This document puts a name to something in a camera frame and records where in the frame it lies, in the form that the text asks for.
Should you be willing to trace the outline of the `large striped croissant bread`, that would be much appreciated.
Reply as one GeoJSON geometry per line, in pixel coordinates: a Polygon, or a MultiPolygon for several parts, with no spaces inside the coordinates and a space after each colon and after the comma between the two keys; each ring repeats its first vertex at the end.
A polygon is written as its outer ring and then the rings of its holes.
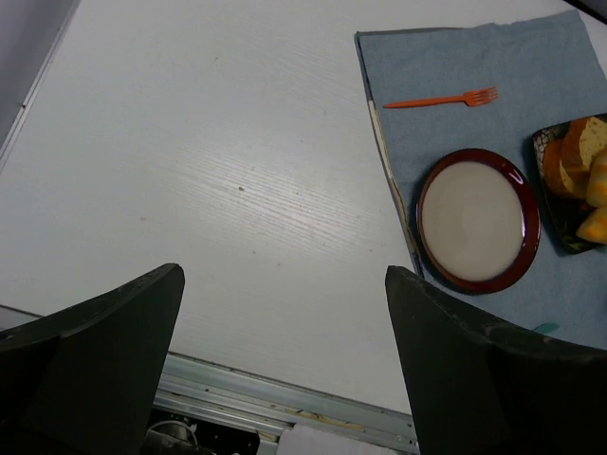
{"type": "Polygon", "coordinates": [[[606,245],[607,244],[607,209],[598,208],[579,226],[576,235],[582,240],[606,245]]]}

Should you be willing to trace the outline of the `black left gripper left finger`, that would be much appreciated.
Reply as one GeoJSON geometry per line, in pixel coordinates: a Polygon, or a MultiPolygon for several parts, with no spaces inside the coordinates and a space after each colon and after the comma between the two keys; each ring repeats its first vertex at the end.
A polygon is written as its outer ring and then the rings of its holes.
{"type": "Polygon", "coordinates": [[[139,453],[184,288],[164,264],[2,331],[2,453],[139,453]]]}

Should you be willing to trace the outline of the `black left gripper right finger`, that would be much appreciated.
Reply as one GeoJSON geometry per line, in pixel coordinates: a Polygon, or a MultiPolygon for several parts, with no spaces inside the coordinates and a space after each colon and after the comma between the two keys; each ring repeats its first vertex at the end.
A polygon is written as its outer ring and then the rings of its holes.
{"type": "Polygon", "coordinates": [[[385,288],[423,454],[602,454],[606,354],[527,330],[390,266],[385,288]]]}

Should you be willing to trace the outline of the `small striped bread roll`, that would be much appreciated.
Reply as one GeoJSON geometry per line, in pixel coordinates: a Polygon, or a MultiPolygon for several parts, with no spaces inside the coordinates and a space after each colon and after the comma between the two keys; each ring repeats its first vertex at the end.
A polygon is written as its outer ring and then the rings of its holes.
{"type": "Polygon", "coordinates": [[[607,206],[607,150],[594,159],[587,186],[586,201],[596,208],[607,206]]]}

